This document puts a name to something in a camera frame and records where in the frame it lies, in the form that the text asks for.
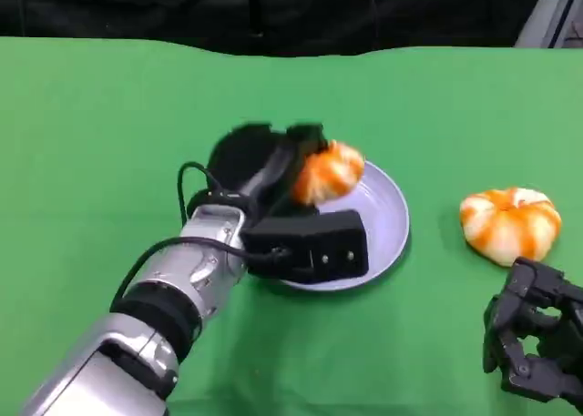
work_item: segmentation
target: green tablecloth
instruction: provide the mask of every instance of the green tablecloth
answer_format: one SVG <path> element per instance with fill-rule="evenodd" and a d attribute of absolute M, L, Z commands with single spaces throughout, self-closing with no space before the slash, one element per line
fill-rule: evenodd
<path fill-rule="evenodd" d="M 245 279 L 183 364 L 173 415 L 574 412 L 482 373 L 482 313 L 505 272 L 465 246 L 457 208 L 486 188 L 543 190 L 564 219 L 547 262 L 583 282 L 579 51 L 282 60 L 33 39 L 0 51 L 0 413 L 16 414 L 107 310 L 135 258 L 178 233 L 179 164 L 206 161 L 250 119 L 322 121 L 361 148 L 402 188 L 411 245 L 392 275 L 354 291 Z"/>

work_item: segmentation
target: silver robot arm segment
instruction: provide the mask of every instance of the silver robot arm segment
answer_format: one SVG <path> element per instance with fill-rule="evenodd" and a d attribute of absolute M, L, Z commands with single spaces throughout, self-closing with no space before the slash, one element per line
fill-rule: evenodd
<path fill-rule="evenodd" d="M 180 236 L 242 249 L 244 222 L 238 208 L 204 205 Z M 188 244 L 161 250 L 21 415 L 169 415 L 166 398 L 178 383 L 179 364 L 244 273 L 241 258 L 214 248 Z"/>

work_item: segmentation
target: plush pumpkin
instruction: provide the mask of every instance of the plush pumpkin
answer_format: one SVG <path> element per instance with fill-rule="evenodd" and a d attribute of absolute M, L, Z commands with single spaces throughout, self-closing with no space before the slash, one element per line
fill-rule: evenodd
<path fill-rule="evenodd" d="M 561 228 L 550 199 L 535 190 L 488 190 L 462 201 L 460 218 L 467 242 L 501 266 L 517 257 L 541 260 Z"/>
<path fill-rule="evenodd" d="M 323 152 L 306 158 L 293 197 L 304 205 L 340 198 L 356 187 L 363 172 L 363 156 L 352 147 L 332 140 Z"/>

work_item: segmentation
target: black cable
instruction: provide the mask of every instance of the black cable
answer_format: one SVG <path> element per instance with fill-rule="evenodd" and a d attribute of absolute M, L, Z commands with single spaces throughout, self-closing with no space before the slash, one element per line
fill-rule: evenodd
<path fill-rule="evenodd" d="M 18 5 L 18 18 L 20 19 L 20 34 L 26 36 L 25 5 L 23 0 L 16 0 Z"/>
<path fill-rule="evenodd" d="M 186 204 L 184 202 L 184 189 L 182 183 L 184 182 L 184 174 L 189 168 L 196 168 L 199 172 L 204 173 L 207 179 L 212 183 L 212 185 L 215 188 L 218 189 L 218 191 L 224 190 L 220 182 L 215 177 L 212 176 L 212 173 L 210 173 L 206 167 L 204 167 L 200 163 L 197 163 L 196 161 L 189 161 L 180 166 L 177 188 L 179 192 L 180 220 L 182 221 L 182 226 L 186 224 L 188 219 L 186 214 Z"/>
<path fill-rule="evenodd" d="M 378 49 L 380 47 L 380 39 L 381 39 L 381 20 L 379 16 L 379 8 L 376 4 L 376 0 L 371 0 L 371 9 L 373 10 L 373 19 L 374 19 L 374 49 Z"/>
<path fill-rule="evenodd" d="M 139 270 L 146 264 L 146 262 L 152 258 L 154 254 L 160 252 L 161 250 L 169 247 L 169 246 L 176 246 L 176 245 L 198 245 L 204 246 L 207 248 L 213 248 L 222 252 L 226 252 L 231 254 L 235 257 L 239 257 L 241 259 L 246 260 L 248 263 L 250 262 L 275 262 L 279 259 L 283 259 L 287 257 L 290 252 L 286 249 L 275 249 L 272 252 L 265 253 L 265 254 L 253 254 L 250 252 L 245 252 L 242 249 L 234 248 L 233 246 L 229 246 L 225 243 L 222 243 L 214 238 L 205 238 L 205 237 L 172 237 L 166 238 L 164 240 L 159 241 L 158 243 L 150 246 L 142 255 L 139 256 L 138 260 L 134 263 L 134 265 L 129 270 L 128 274 L 121 282 L 116 295 L 114 296 L 111 302 L 111 309 L 114 308 L 114 305 L 124 296 L 124 293 L 128 289 L 129 283 L 136 277 Z"/>
<path fill-rule="evenodd" d="M 251 34 L 255 38 L 262 38 L 264 34 L 263 13 L 261 0 L 247 0 L 249 2 L 249 24 Z"/>

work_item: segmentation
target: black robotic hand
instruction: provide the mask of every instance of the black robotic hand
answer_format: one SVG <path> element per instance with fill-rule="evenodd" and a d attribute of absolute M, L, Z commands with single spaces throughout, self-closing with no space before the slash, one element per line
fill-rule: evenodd
<path fill-rule="evenodd" d="M 555 308 L 560 316 L 543 309 Z M 502 371 L 502 390 L 536 401 L 562 398 L 583 413 L 583 289 L 564 274 L 517 259 L 484 316 L 484 371 Z M 538 338 L 538 355 L 520 340 Z"/>
<path fill-rule="evenodd" d="M 212 150 L 207 169 L 214 180 L 190 200 L 187 212 L 209 203 L 240 207 L 248 216 L 240 234 L 247 251 L 291 252 L 276 264 L 248 263 L 257 277 L 304 284 L 360 277 L 368 270 L 368 255 L 359 214 L 320 214 L 292 199 L 305 159 L 327 147 L 319 124 L 285 132 L 269 124 L 237 127 Z"/>

